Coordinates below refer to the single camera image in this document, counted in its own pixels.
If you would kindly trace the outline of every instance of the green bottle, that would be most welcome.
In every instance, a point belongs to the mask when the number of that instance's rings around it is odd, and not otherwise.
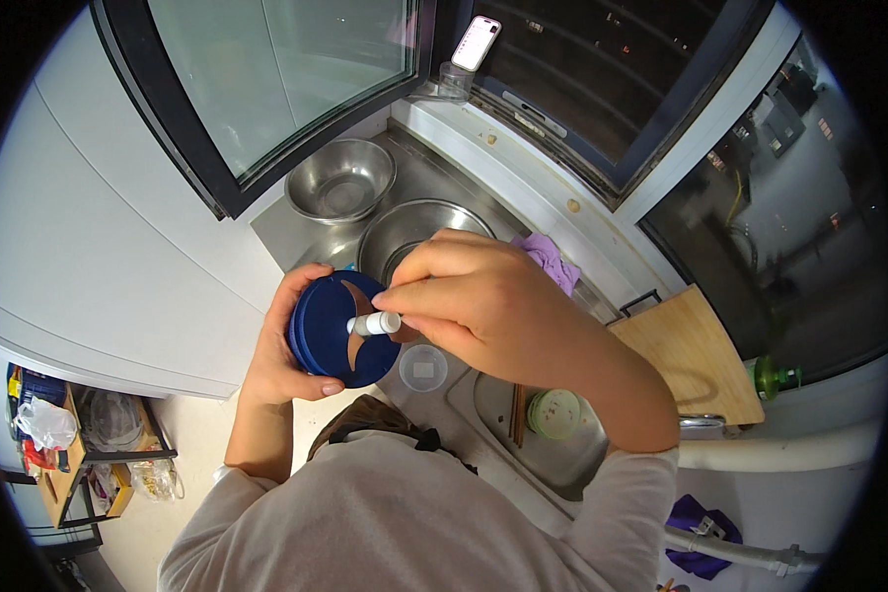
[[[768,355],[746,362],[746,372],[753,379],[757,395],[764,401],[772,401],[779,395],[779,389],[793,376],[797,387],[802,386],[802,367],[777,368]]]

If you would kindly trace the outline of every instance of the phone screen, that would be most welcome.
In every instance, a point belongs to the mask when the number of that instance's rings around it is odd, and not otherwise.
[[[486,51],[493,45],[493,39],[500,32],[500,28],[500,23],[494,19],[475,16],[450,61],[465,70],[476,72],[484,61]]]

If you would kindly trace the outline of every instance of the stainless steel bowl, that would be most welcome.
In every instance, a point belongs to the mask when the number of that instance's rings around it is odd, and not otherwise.
[[[355,268],[387,286],[402,259],[441,228],[494,238],[486,222],[465,207],[444,200],[414,200],[392,207],[368,224],[359,239]]]
[[[286,196],[301,216],[323,224],[357,222],[395,182],[395,160],[368,140],[345,138],[319,148],[286,176]]]

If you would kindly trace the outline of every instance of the window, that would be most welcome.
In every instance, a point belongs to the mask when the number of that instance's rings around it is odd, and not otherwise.
[[[888,351],[888,220],[874,152],[804,38],[642,219],[740,356],[827,378]]]
[[[471,12],[503,31],[475,82],[544,124],[621,190],[740,58],[771,6],[476,0]]]
[[[139,112],[219,217],[424,83],[427,0],[93,3]]]

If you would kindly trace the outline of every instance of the white long-sleeve shirt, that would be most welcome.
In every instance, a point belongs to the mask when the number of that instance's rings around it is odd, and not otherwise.
[[[227,471],[162,561],[159,589],[654,589],[677,449],[607,458],[555,538],[414,442],[353,433],[282,485]]]

